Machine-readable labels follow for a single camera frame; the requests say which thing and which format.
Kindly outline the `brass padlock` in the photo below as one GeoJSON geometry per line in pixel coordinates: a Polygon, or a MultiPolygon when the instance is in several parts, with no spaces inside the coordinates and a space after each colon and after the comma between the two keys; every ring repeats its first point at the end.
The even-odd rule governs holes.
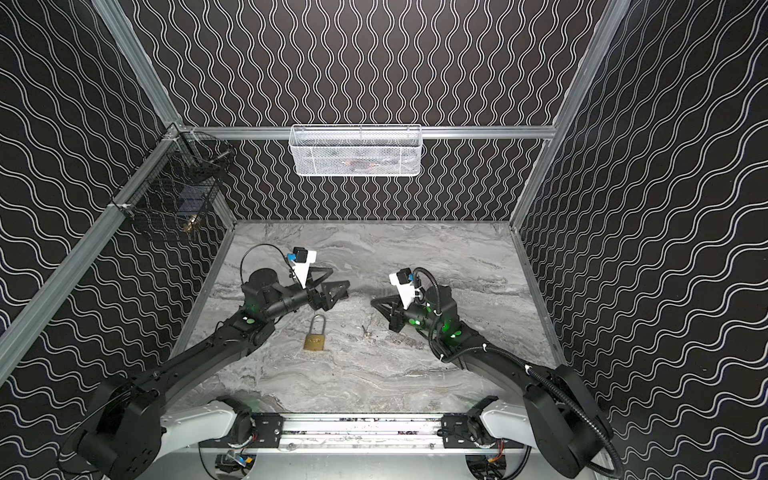
{"type": "Polygon", "coordinates": [[[303,349],[310,352],[323,351],[326,341],[327,319],[323,314],[315,314],[310,320],[304,339],[303,349]]]}

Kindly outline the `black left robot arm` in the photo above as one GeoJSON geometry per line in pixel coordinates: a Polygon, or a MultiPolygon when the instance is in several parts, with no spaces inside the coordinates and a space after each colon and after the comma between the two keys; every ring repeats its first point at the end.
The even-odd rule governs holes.
{"type": "Polygon", "coordinates": [[[304,283],[280,284],[275,270],[254,271],[243,284],[243,305],[212,334],[166,363],[129,377],[104,380],[72,439],[73,451],[111,479],[134,479],[159,457],[170,436],[161,417],[181,397],[223,367],[260,348],[279,319],[303,306],[331,310],[350,283],[312,267],[304,283]]]}

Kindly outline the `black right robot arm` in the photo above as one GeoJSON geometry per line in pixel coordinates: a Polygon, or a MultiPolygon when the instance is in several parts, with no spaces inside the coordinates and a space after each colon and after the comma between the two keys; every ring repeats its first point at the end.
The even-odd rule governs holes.
{"type": "Polygon", "coordinates": [[[482,376],[521,399],[521,406],[499,398],[478,403],[467,414],[468,440],[479,445],[511,440],[535,448],[570,479],[584,469],[623,477],[626,469],[612,443],[611,426],[572,368],[538,365],[493,344],[460,318],[447,286],[431,287],[410,303],[390,295],[370,304],[390,330],[413,327],[439,361],[482,376]]]}

